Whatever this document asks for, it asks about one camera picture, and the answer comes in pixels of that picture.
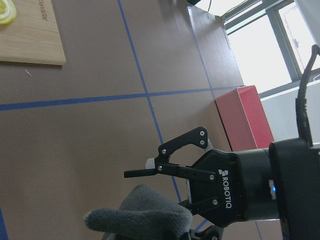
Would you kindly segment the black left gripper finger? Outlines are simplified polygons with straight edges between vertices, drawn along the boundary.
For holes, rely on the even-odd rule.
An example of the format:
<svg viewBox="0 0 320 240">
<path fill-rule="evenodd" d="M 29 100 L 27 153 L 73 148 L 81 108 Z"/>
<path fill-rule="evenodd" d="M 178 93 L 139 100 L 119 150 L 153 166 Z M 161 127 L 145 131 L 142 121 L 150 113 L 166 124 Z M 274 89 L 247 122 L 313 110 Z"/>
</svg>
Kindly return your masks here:
<svg viewBox="0 0 320 240">
<path fill-rule="evenodd" d="M 212 171 L 170 163 L 171 155 L 180 148 L 194 145 L 204 150 L 208 147 L 208 144 L 207 130 L 202 126 L 197 127 L 160 145 L 158 156 L 154 159 L 154 167 L 125 171 L 124 177 L 137 178 L 162 174 L 192 181 L 213 182 L 216 179 L 216 174 Z"/>
<path fill-rule="evenodd" d="M 206 200 L 202 200 L 195 203 L 189 203 L 188 200 L 184 200 L 179 203 L 180 206 L 188 209 L 192 215 L 200 215 L 202 213 L 216 209 L 219 204 L 216 197 L 211 197 Z M 189 232 L 184 233 L 180 240 L 221 240 L 222 228 L 211 225 L 203 231 L 190 229 Z"/>
</svg>

